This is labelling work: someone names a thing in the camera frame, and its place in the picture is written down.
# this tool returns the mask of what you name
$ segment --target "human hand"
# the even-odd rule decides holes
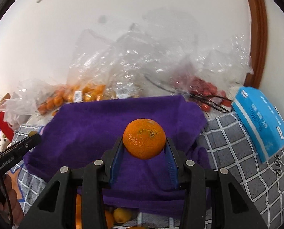
[[[23,220],[24,215],[23,215],[23,211],[20,206],[20,203],[17,200],[17,193],[16,191],[14,191],[14,189],[12,189],[11,178],[9,177],[9,175],[5,175],[4,183],[6,186],[6,190],[7,190],[9,201],[10,201],[11,208],[12,208],[14,224],[18,226],[20,222]],[[5,215],[9,214],[7,202],[4,205],[0,202],[0,214],[2,217],[4,217],[4,219],[6,219]]]

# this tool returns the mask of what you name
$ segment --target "plastic bag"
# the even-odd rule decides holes
[[[174,73],[175,88],[201,95],[227,92],[234,84],[243,84],[247,73],[253,74],[250,56],[242,47],[243,39],[233,37],[217,49],[190,57]]]
[[[4,121],[12,128],[26,122],[33,114],[45,114],[64,103],[64,85],[50,85],[38,79],[27,79],[19,83],[18,94],[0,105],[5,112]]]
[[[191,15],[175,9],[143,18],[143,27],[132,24],[116,42],[83,31],[69,69],[69,101],[175,94],[172,70],[207,37]]]
[[[95,41],[99,39],[94,37],[96,34],[91,30],[85,30],[81,38],[87,38],[86,33]],[[149,92],[144,93],[149,85],[145,75],[166,75],[171,63],[174,63],[172,59],[175,59],[175,56],[172,58],[166,48],[136,24],[132,25],[127,34],[103,48],[92,51],[91,54],[80,54],[74,60],[75,64],[69,70],[71,81],[67,83],[70,86],[69,101],[151,96]],[[75,76],[73,67],[76,71],[76,82],[72,81]]]

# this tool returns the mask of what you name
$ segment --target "purple towel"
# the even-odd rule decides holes
[[[86,166],[111,149],[131,121],[157,121],[176,148],[204,168],[207,152],[193,143],[207,120],[193,102],[182,96],[131,98],[64,105],[45,127],[32,153],[24,156],[29,172],[48,182],[62,166]],[[104,202],[117,207],[139,208],[146,213],[179,217],[184,192],[173,190],[162,152],[149,160],[125,151],[117,182],[103,191]]]

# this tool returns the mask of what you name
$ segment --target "gray fabric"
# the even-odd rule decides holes
[[[235,112],[209,120],[197,142],[207,149],[212,169],[229,169],[268,228],[278,228],[284,221],[284,147],[262,164]]]
[[[22,140],[32,130],[42,131],[43,126],[22,125],[15,132],[13,142]],[[267,163],[261,164],[258,153],[235,112],[209,120],[197,143],[207,149],[213,169],[226,167],[235,176],[253,200],[268,228],[278,228],[284,221],[284,148]],[[18,184],[23,197],[20,204],[24,213],[27,213],[46,183],[28,173],[23,162],[12,169],[12,172],[15,171],[20,171]],[[175,228],[179,227],[179,223],[178,219],[137,212],[132,221],[115,228]],[[211,228],[211,210],[206,213],[205,228]]]

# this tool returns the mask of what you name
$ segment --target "white grid pattern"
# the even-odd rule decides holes
[[[153,220],[155,221],[156,220],[156,215],[152,215],[153,217]],[[134,220],[136,220],[136,226],[138,227],[142,227],[143,226],[143,213],[138,213],[137,214],[137,218],[135,218]],[[151,229],[163,229],[163,228],[168,228],[168,229],[178,229],[179,227],[175,227],[175,220],[174,218],[172,217],[166,217],[166,220],[167,220],[167,227],[160,227],[160,228],[156,228],[156,227],[151,227]],[[128,226],[121,226],[121,225],[114,225],[112,228],[114,229],[127,229],[127,228],[130,228]]]
[[[42,128],[43,128],[43,126],[39,126],[39,125],[21,125],[20,128],[15,132],[15,137],[13,138],[12,142],[17,143],[17,142],[21,141],[22,139],[28,137],[28,133],[30,131],[38,131],[39,132]],[[18,184],[20,185],[21,190],[26,190],[25,196],[23,197],[24,202],[20,202],[20,205],[22,207],[24,214],[26,214],[28,212],[29,208],[32,205],[28,202],[28,196],[30,195],[30,193],[33,193],[35,195],[35,197],[38,197],[39,193],[40,193],[40,188],[43,185],[45,185],[46,183],[41,178],[28,173],[25,165],[23,164],[23,161],[18,163],[13,169],[16,170],[17,168],[20,168],[20,167],[22,167],[21,171],[23,171],[24,174],[23,174],[22,178],[18,177]],[[24,179],[25,179],[26,175],[29,175],[31,177],[31,180],[30,180],[29,183],[24,183]],[[31,187],[34,184],[35,179],[37,179],[39,181],[37,191],[33,190],[32,187]]]
[[[227,125],[226,127],[222,127],[219,118],[222,118],[222,117],[224,117],[224,116],[227,116],[227,115],[222,115],[222,116],[219,116],[218,118],[213,119],[213,120],[216,120],[216,121],[218,122],[219,129],[215,129],[215,130],[210,129],[210,131],[208,131],[208,132],[205,132],[205,131],[203,130],[202,133],[201,133],[201,135],[204,135],[205,138],[206,138],[206,142],[207,142],[208,147],[209,147],[209,149],[207,150],[207,152],[211,153],[211,155],[212,155],[212,157],[213,157],[213,162],[214,162],[215,169],[218,170],[217,162],[216,162],[216,159],[215,159],[215,157],[214,157],[214,152],[229,148],[230,151],[231,151],[231,154],[233,155],[233,158],[234,158],[234,160],[235,160],[235,163],[232,163],[232,164],[230,164],[230,165],[228,165],[228,166],[224,166],[224,167],[225,167],[225,168],[228,168],[228,169],[232,168],[233,166],[237,166],[237,167],[238,167],[239,173],[240,173],[241,178],[242,178],[242,182],[240,183],[240,185],[244,185],[244,189],[245,189],[247,195],[248,195],[250,198],[251,198],[251,194],[250,194],[250,190],[249,190],[249,188],[248,188],[248,186],[247,186],[247,183],[248,183],[249,181],[253,180],[254,178],[259,177],[260,180],[261,180],[261,182],[262,182],[262,183],[264,184],[264,186],[265,186],[265,191],[263,191],[261,194],[259,194],[257,197],[255,197],[252,201],[255,202],[255,201],[257,201],[259,198],[261,198],[264,194],[266,194],[266,202],[265,202],[266,209],[264,209],[260,214],[262,215],[263,213],[267,212],[267,215],[268,215],[267,226],[268,226],[268,227],[270,227],[270,224],[271,224],[278,216],[281,217],[281,224],[282,224],[282,222],[283,222],[283,213],[282,213],[282,211],[283,211],[283,209],[284,209],[284,207],[282,207],[282,195],[284,194],[284,191],[283,191],[283,192],[280,191],[279,180],[284,176],[284,172],[281,173],[280,176],[277,177],[277,179],[276,179],[270,186],[267,186],[267,184],[266,184],[266,182],[264,181],[264,179],[262,178],[261,174],[263,174],[264,172],[266,172],[266,171],[269,170],[269,169],[270,169],[271,171],[273,171],[273,173],[275,174],[276,172],[275,172],[274,169],[273,169],[273,166],[275,165],[275,163],[273,162],[273,163],[269,164],[268,162],[266,162],[267,167],[264,168],[262,171],[259,170],[259,165],[258,165],[258,161],[257,161],[257,155],[258,155],[258,153],[255,152],[255,150],[254,150],[254,148],[253,148],[253,146],[252,146],[252,144],[251,144],[249,135],[246,133],[246,131],[245,131],[243,125],[242,125],[242,122],[239,121],[238,118],[235,116],[235,112],[232,112],[232,113],[230,113],[230,114],[231,114],[231,115],[234,117],[234,119],[236,120],[235,122],[233,122],[233,123]],[[227,137],[227,135],[226,135],[226,133],[225,133],[224,130],[227,129],[227,128],[229,128],[229,127],[234,126],[235,124],[239,124],[239,125],[240,125],[240,127],[241,127],[241,129],[242,129],[242,131],[243,131],[243,133],[244,133],[245,136],[244,136],[243,138],[241,138],[241,139],[239,139],[239,140],[233,142],[233,143],[230,143],[230,142],[229,142],[229,139],[228,139],[228,137]],[[225,138],[227,144],[226,144],[225,146],[212,149],[211,144],[210,144],[210,141],[209,141],[209,139],[208,139],[208,135],[211,134],[212,132],[218,132],[218,131],[222,131],[222,133],[223,133],[223,135],[224,135],[224,138]],[[232,146],[235,145],[235,144],[237,144],[237,143],[239,143],[239,142],[241,142],[241,141],[243,141],[243,140],[245,140],[245,139],[248,140],[248,142],[249,142],[249,144],[250,144],[250,147],[251,147],[251,150],[252,150],[253,153],[250,154],[250,155],[248,155],[248,156],[246,156],[246,157],[244,157],[244,158],[242,158],[242,159],[240,159],[240,160],[238,160],[237,157],[236,157],[236,155],[235,155],[235,153],[234,153],[234,151],[233,151]],[[280,155],[280,159],[281,159],[282,157],[284,157],[284,151],[283,151],[283,150],[281,150],[281,151],[282,151],[282,154]],[[241,168],[241,165],[240,165],[240,164],[241,164],[242,162],[244,162],[245,160],[251,158],[251,157],[254,157],[254,159],[255,159],[255,163],[256,163],[256,167],[257,167],[257,174],[255,174],[255,175],[253,175],[253,176],[251,176],[251,177],[249,177],[249,178],[246,179],[245,176],[244,176],[244,173],[243,173],[243,171],[242,171],[242,168]],[[269,189],[272,188],[276,183],[277,183],[277,185],[278,185],[279,196],[271,203],[271,205],[269,205],[269,204],[268,204],[268,191],[269,191]],[[270,219],[270,207],[273,206],[279,199],[280,199],[280,212],[279,212],[277,215],[275,215],[275,217],[271,220],[271,219]]]

